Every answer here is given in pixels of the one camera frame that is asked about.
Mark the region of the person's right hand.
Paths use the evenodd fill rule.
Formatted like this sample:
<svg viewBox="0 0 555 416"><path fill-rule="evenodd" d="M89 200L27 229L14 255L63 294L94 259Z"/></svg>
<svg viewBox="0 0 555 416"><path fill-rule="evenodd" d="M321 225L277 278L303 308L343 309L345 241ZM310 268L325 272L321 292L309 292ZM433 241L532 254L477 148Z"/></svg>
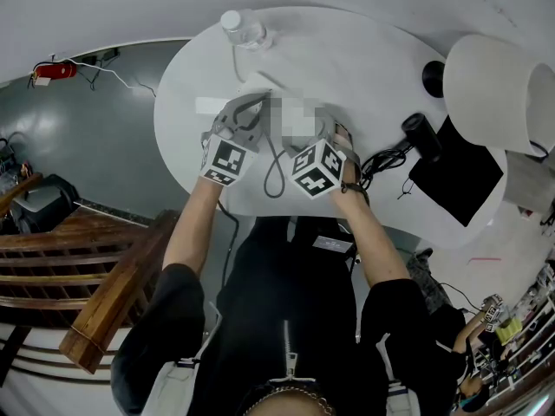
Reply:
<svg viewBox="0 0 555 416"><path fill-rule="evenodd" d="M334 148L342 150L344 154L353 151L353 144L349 131L340 123L335 124L335 135L333 139Z"/></svg>

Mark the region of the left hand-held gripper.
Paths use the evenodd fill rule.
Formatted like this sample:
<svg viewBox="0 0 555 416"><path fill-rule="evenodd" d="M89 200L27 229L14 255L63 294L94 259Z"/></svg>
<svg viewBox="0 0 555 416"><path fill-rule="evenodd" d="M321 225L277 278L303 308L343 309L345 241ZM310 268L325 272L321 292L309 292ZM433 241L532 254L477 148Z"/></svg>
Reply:
<svg viewBox="0 0 555 416"><path fill-rule="evenodd" d="M201 135L201 177L231 186L245 176L259 153L261 102L267 97L267 93L242 94L225 104L211 130Z"/></svg>

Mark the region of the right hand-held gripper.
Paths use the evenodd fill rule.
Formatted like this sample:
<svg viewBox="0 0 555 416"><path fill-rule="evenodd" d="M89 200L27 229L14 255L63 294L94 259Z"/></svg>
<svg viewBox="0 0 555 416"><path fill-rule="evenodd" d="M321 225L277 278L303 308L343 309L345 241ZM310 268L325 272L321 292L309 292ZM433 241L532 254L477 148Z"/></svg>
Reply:
<svg viewBox="0 0 555 416"><path fill-rule="evenodd" d="M323 106L293 108L283 117L282 146L291 158L289 179L307 197L319 198L336 189L346 190L361 179L355 151L334 148L335 124Z"/></svg>

